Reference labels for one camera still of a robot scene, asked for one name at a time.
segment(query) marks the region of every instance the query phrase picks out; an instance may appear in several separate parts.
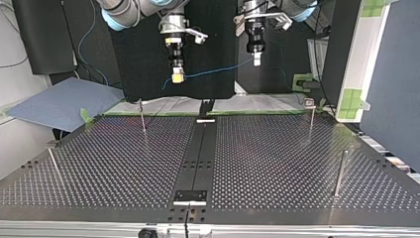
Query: green tape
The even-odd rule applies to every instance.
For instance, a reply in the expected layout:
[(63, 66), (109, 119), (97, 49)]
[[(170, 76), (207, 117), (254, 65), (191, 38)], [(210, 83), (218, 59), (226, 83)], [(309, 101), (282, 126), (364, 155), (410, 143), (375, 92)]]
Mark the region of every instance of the green tape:
[(360, 89), (345, 89), (340, 104), (340, 119), (356, 119), (358, 111), (362, 107), (362, 91)]
[(362, 17), (380, 17), (385, 5), (386, 0), (365, 0), (365, 5), (362, 10)]
[(90, 117), (89, 113), (84, 108), (80, 109), (80, 116), (83, 119), (84, 123), (86, 123), (86, 124), (93, 121), (93, 117)]
[[(140, 112), (106, 112), (104, 116), (141, 116)], [(191, 117), (198, 116), (198, 112), (145, 112), (144, 116), (148, 117)]]
[(307, 113), (307, 110), (288, 110), (288, 111), (213, 111), (209, 116), (240, 116), (240, 115), (296, 115)]
[(297, 85), (297, 81), (312, 81), (313, 75), (312, 73), (306, 73), (306, 74), (294, 74), (293, 76), (293, 86), (292, 90), (294, 92), (310, 92), (311, 89), (303, 89), (303, 87)]

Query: metal pin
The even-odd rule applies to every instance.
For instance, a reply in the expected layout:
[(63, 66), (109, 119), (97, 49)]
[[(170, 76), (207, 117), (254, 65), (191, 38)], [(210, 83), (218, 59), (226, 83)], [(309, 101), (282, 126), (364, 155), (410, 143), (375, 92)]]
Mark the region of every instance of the metal pin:
[(346, 160), (347, 160), (347, 155), (348, 154), (349, 154), (349, 151), (347, 151), (347, 150), (343, 151), (342, 161), (341, 161), (341, 164), (340, 164), (340, 170), (339, 170), (339, 175), (338, 175), (338, 178), (337, 178), (337, 184), (336, 184), (336, 189), (334, 191), (334, 196), (339, 195), (341, 182), (343, 180), (344, 167), (346, 166)]
[(49, 153), (50, 153), (50, 156), (52, 157), (53, 166), (55, 167), (56, 170), (58, 170), (58, 165), (56, 164), (55, 156), (53, 155), (53, 149), (49, 148)]
[(312, 117), (311, 117), (311, 130), (314, 126), (314, 117), (315, 117), (315, 107), (312, 109)]
[(140, 115), (142, 117), (143, 131), (146, 132), (145, 117), (143, 116), (143, 101), (140, 99)]
[(55, 156), (53, 155), (53, 149), (58, 148), (60, 145), (59, 141), (50, 141), (46, 144), (47, 150), (49, 150), (50, 157), (52, 158), (53, 166), (58, 170), (58, 164), (56, 163)]

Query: black cable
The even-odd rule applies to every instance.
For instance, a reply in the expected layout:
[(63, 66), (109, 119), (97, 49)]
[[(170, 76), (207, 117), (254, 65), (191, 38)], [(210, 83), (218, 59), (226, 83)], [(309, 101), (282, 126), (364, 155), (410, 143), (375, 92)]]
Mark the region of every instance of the black cable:
[(19, 61), (19, 62), (13, 63), (13, 64), (9, 64), (9, 65), (2, 65), (2, 66), (0, 66), (0, 68), (14, 67), (14, 66), (17, 66), (17, 65), (20, 65), (20, 64), (24, 63), (26, 60), (28, 60), (28, 56), (26, 56), (22, 61)]
[(321, 84), (322, 92), (324, 93), (324, 96), (325, 96), (325, 100), (327, 101), (328, 105), (330, 106), (331, 111), (334, 114), (334, 117), (336, 117), (337, 116), (336, 115), (336, 112), (334, 111), (334, 109), (333, 109), (333, 107), (331, 105), (330, 99), (328, 99), (327, 93), (325, 92), (324, 83), (322, 82), (322, 76), (319, 73), (319, 68), (318, 68), (318, 56), (317, 56), (317, 48), (316, 48), (316, 38), (317, 38), (317, 30), (318, 30), (319, 18), (321, 16), (321, 10), (322, 10), (322, 6), (319, 7), (318, 17), (316, 18), (316, 23), (315, 23), (315, 37), (314, 37), (315, 67), (316, 67), (316, 71), (317, 71), (317, 74), (318, 74), (318, 77), (319, 77), (319, 82)]
[(251, 12), (254, 12), (254, 11), (256, 11), (258, 8), (260, 8), (260, 7), (262, 7), (263, 5), (266, 5), (266, 6), (268, 6), (268, 1), (265, 1), (265, 2), (262, 2), (260, 5), (258, 5), (257, 7), (255, 7), (255, 8), (253, 8), (253, 9), (251, 9), (251, 10), (248, 10), (248, 11), (246, 11), (246, 12), (243, 12), (242, 14), (249, 14), (249, 13), (251, 13)]

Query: metal bracket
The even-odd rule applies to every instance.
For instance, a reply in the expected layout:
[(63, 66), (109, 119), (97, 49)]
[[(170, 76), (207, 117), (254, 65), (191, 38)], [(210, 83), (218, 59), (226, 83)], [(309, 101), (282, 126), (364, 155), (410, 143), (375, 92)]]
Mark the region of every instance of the metal bracket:
[(205, 206), (206, 203), (206, 190), (179, 190), (176, 192), (173, 200), (173, 205)]
[(278, 23), (275, 25), (275, 29), (282, 29), (287, 31), (293, 21), (283, 12), (279, 13), (263, 13), (263, 14), (254, 14), (250, 16), (239, 15), (234, 18), (234, 23), (237, 25), (236, 36), (239, 37), (245, 31), (245, 22), (254, 18), (274, 18)]
[(211, 116), (208, 116), (207, 114), (213, 110), (215, 100), (203, 100), (201, 102), (200, 106), (200, 113), (197, 118), (197, 123), (214, 123), (216, 122), (216, 119), (214, 119)]

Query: black panel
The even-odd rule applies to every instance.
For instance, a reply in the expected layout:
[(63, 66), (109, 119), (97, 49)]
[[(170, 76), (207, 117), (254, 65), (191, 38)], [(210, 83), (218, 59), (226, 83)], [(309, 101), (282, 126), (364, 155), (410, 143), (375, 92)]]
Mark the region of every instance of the black panel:
[(393, 3), (371, 79), (362, 129), (420, 172), (420, 1)]
[[(209, 35), (204, 46), (197, 46), (193, 43), (194, 39), (189, 39), (184, 48), (187, 74), (235, 65), (233, 18), (236, 11), (236, 1), (194, 0), (187, 5), (185, 13), (191, 26), (200, 27), (203, 33)], [(180, 85), (169, 83), (162, 90), (163, 83), (171, 76), (171, 68), (158, 22), (158, 16), (152, 16), (136, 28), (111, 33), (124, 91), (129, 100), (170, 95), (218, 99), (234, 94), (234, 70), (190, 78)]]
[[(99, 5), (96, 4), (96, 1), (93, 2), (96, 8), (96, 24), (92, 32), (85, 39), (81, 52), (89, 64), (101, 70), (108, 77), (110, 85), (121, 86), (117, 84), (120, 81), (120, 72), (114, 54), (113, 43), (109, 33), (110, 30), (102, 19)], [(64, 0), (63, 13), (68, 23), (74, 53), (80, 58), (77, 50), (78, 44), (84, 34), (90, 29), (93, 22), (91, 3), (87, 0)], [(93, 69), (90, 69), (90, 71), (95, 78), (102, 81), (98, 73)], [(77, 68), (77, 72), (81, 78), (89, 78), (86, 70), (82, 66)], [(74, 73), (51, 75), (52, 84), (59, 83), (70, 76), (74, 76)]]
[(72, 71), (73, 56), (60, 0), (13, 0), (33, 74)]
[(329, 101), (337, 105), (347, 68), (361, 0), (337, 0), (324, 72), (323, 85)]

